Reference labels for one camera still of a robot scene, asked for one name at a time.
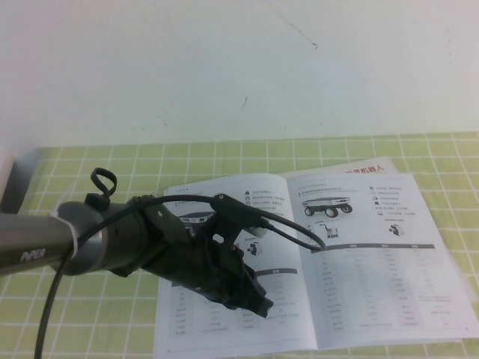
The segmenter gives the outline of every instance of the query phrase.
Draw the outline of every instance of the booklet page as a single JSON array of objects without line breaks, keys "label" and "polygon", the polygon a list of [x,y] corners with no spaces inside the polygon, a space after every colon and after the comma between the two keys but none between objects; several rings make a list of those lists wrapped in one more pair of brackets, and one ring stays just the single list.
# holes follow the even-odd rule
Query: booklet page
[{"label": "booklet page", "polygon": [[476,337],[478,321],[411,175],[289,180],[318,346]]},{"label": "booklet page", "polygon": [[[167,194],[224,193],[245,204],[293,219],[287,183],[269,175],[239,175],[170,188]],[[213,213],[205,203],[173,203],[169,209],[195,229]],[[292,236],[296,233],[272,222]],[[243,231],[235,242],[274,302],[264,319],[228,310],[203,296],[161,280],[156,315],[155,358],[218,358],[315,349],[316,334],[299,247],[275,233],[261,238]]]}]

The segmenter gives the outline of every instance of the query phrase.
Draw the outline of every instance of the white wall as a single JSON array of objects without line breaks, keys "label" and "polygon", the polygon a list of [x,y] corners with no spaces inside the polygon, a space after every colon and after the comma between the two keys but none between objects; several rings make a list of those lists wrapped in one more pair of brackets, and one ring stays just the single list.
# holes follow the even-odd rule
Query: white wall
[{"label": "white wall", "polygon": [[477,0],[0,2],[9,147],[478,131],[478,119]]}]

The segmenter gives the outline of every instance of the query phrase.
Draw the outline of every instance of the small product image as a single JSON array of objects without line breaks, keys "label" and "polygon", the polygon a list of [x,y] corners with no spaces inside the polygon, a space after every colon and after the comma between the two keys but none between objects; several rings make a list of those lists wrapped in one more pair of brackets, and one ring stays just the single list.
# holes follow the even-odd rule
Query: small product image
[{"label": "small product image", "polygon": [[312,216],[315,212],[324,212],[328,217],[334,218],[339,214],[338,208],[344,213],[351,213],[353,208],[349,205],[349,197],[322,197],[315,200],[305,200],[305,214]]},{"label": "small product image", "polygon": [[257,256],[263,253],[263,246],[259,242],[250,243],[247,251],[253,256]]},{"label": "small product image", "polygon": [[329,228],[325,224],[320,224],[320,226],[324,226],[324,228],[326,229],[326,235],[327,235],[328,238],[339,237],[337,228],[335,228],[335,227]]},{"label": "small product image", "polygon": [[389,232],[392,232],[392,234],[398,237],[404,236],[404,229],[399,224],[392,224],[391,228],[389,228]]},{"label": "small product image", "polygon": [[186,228],[191,228],[191,230],[195,232],[213,214],[214,212],[193,212],[193,213],[188,213],[187,215],[181,215],[178,218],[185,224]]}]

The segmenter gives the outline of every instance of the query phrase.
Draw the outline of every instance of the table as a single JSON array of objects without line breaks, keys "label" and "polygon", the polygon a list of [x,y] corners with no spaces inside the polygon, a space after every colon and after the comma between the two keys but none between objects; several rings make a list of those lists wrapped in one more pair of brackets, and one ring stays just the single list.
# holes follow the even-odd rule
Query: table
[{"label": "table", "polygon": [[[21,213],[47,215],[95,188],[95,167],[118,176],[115,202],[157,194],[186,182],[240,173],[281,173],[374,156],[390,156],[411,172],[442,237],[479,292],[479,135],[476,132],[45,148]],[[0,278],[0,359],[31,358],[43,303],[53,278],[36,269]],[[62,280],[46,336],[45,358],[151,358],[158,280],[138,271],[127,279],[93,273]],[[475,304],[479,313],[479,304]],[[283,356],[321,358],[477,357],[479,340],[374,346]]]}]

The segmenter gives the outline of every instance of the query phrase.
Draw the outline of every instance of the black cable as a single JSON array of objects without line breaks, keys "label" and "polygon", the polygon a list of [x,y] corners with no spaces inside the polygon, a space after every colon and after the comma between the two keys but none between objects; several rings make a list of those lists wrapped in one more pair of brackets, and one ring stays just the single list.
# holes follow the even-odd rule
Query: black cable
[{"label": "black cable", "polygon": [[[305,247],[303,244],[304,242],[301,242],[300,240],[294,238],[293,236],[290,236],[289,234],[283,232],[282,230],[279,230],[278,228],[276,228],[275,226],[273,226],[272,224],[268,223],[267,225],[265,226],[262,226],[263,228],[266,228],[268,230],[271,230],[272,232],[276,233],[276,234],[279,234],[281,237],[284,237],[290,241],[292,241],[293,243],[296,243],[297,245],[300,245],[302,247]],[[312,251],[320,251],[320,247],[317,247],[316,245],[308,245],[310,247],[308,247],[308,249],[311,249]]]},{"label": "black cable", "polygon": [[[207,197],[207,196],[199,196],[199,195],[196,195],[196,194],[174,194],[174,195],[170,195],[170,196],[152,198],[151,200],[146,200],[143,203],[138,203],[138,204],[135,204],[133,206],[127,207],[127,208],[115,213],[113,216],[108,217],[104,221],[101,221],[99,224],[97,224],[95,227],[88,230],[86,233],[82,234],[77,239],[78,248],[81,248],[81,246],[84,245],[84,243],[87,242],[90,239],[90,237],[92,237],[95,233],[100,232],[103,228],[109,226],[110,224],[122,219],[123,217],[125,217],[125,216],[127,216],[127,215],[129,215],[133,212],[137,212],[141,209],[145,209],[145,208],[155,206],[155,205],[158,205],[158,204],[163,204],[163,203],[167,203],[167,202],[179,202],[179,201],[202,202],[202,203],[209,203],[209,204],[216,203],[216,204],[222,205],[222,206],[231,206],[233,208],[238,207],[238,205],[236,205],[234,203],[227,203],[227,202],[224,202],[224,201],[222,201],[220,199],[217,199],[217,198]],[[264,217],[264,218],[268,218],[272,221],[284,224],[285,226],[288,226],[288,227],[293,228],[294,230],[297,230],[298,232],[300,232],[300,233],[308,236],[309,238],[313,239],[318,245],[320,245],[320,247],[318,248],[317,246],[313,246],[313,245],[309,245],[307,243],[301,242],[298,239],[295,239],[294,237],[289,236],[289,235],[287,235],[286,233],[284,233],[280,230],[277,230],[275,227],[273,227],[271,224],[269,224],[268,221],[263,221],[263,222],[266,222],[266,223],[263,223],[263,224],[265,226],[269,225],[272,228],[271,230],[273,232],[276,232],[277,234],[280,234],[284,238],[296,243],[297,245],[300,245],[300,246],[302,246],[304,248],[307,248],[307,249],[311,249],[313,251],[318,251],[318,249],[322,250],[326,247],[326,244],[323,242],[323,240],[320,237],[318,237],[314,233],[306,230],[304,227],[302,227],[302,226],[300,226],[300,225],[298,225],[298,224],[296,224],[296,223],[294,223],[290,220],[287,220],[286,218],[283,218],[279,215],[274,215],[272,213],[269,213],[269,212],[263,211],[262,209],[258,209],[258,208],[254,208],[254,207],[251,207],[250,210],[251,210],[251,212],[253,212],[256,215],[259,215],[259,216]],[[34,359],[41,359],[42,358],[43,342],[45,340],[46,328],[47,328],[47,325],[48,325],[50,313],[52,311],[53,301],[55,300],[55,295],[56,295],[58,286],[60,285],[61,278],[63,277],[63,274],[65,272],[67,264],[70,261],[72,255],[73,255],[73,246],[70,248],[70,250],[65,255],[64,259],[61,261],[61,264],[58,267],[57,273],[56,273],[55,277],[53,278],[52,284],[50,286],[50,290],[49,290],[49,293],[46,297],[45,306],[43,307],[43,313],[42,313],[42,317],[40,319],[40,324],[39,324],[39,327],[38,327],[38,334],[37,334],[37,342],[36,342],[36,345],[35,345]]]}]

